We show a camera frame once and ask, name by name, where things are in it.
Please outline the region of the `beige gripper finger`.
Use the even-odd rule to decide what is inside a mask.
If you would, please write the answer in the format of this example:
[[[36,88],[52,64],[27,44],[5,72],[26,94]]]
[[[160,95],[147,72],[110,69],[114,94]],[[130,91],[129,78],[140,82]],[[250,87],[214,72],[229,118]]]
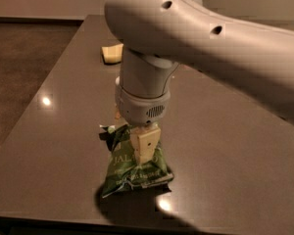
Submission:
[[[155,122],[130,130],[130,142],[139,165],[146,164],[153,159],[160,137],[161,128]]]
[[[120,112],[119,107],[117,106],[117,104],[115,104],[115,121],[121,121],[123,120],[123,116]]]

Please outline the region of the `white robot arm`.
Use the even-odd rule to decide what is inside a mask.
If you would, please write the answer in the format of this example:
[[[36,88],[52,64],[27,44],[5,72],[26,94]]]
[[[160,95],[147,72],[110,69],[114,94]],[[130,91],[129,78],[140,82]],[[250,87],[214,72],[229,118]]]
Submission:
[[[105,18],[123,44],[116,103],[129,124],[164,116],[178,64],[242,91],[294,124],[294,32],[216,14],[201,0],[106,0]]]

